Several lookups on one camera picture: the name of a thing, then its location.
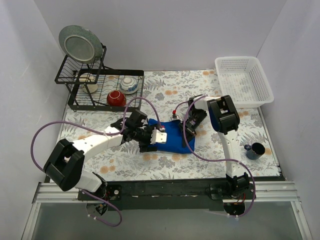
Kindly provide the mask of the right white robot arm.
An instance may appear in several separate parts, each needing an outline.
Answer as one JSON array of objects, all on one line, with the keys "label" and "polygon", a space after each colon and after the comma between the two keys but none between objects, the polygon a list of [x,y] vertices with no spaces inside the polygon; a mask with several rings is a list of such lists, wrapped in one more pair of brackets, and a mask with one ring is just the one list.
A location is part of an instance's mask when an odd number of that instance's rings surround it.
[{"label": "right white robot arm", "polygon": [[187,101],[188,109],[179,128],[183,135],[182,146],[191,152],[189,141],[196,136],[196,128],[209,116],[212,128],[222,143],[226,162],[225,184],[219,194],[237,199],[250,186],[246,168],[241,164],[240,147],[237,142],[240,117],[229,95],[211,97],[197,95]]}]

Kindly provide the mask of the blue printed t shirt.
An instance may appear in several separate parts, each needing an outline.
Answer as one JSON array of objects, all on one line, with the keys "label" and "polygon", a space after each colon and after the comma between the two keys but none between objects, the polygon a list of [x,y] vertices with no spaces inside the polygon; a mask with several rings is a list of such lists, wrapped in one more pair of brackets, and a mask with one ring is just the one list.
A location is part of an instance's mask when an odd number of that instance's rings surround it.
[{"label": "blue printed t shirt", "polygon": [[158,151],[175,154],[191,154],[187,146],[183,146],[185,140],[179,127],[179,120],[161,122],[167,133],[166,143],[150,144],[148,147],[157,147]]}]

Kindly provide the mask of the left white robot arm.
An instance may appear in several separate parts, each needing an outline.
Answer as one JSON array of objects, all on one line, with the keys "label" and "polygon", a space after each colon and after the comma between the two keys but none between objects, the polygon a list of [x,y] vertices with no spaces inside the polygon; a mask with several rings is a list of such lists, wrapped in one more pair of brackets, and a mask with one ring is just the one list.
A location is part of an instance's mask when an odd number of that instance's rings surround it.
[{"label": "left white robot arm", "polygon": [[61,139],[54,147],[43,167],[62,191],[72,188],[85,190],[95,200],[106,196],[107,182],[97,173],[83,169],[84,163],[106,149],[120,146],[132,140],[139,142],[141,152],[152,151],[156,140],[165,140],[160,125],[147,125],[147,115],[135,110],[129,117],[117,120],[103,131],[80,140]]}]

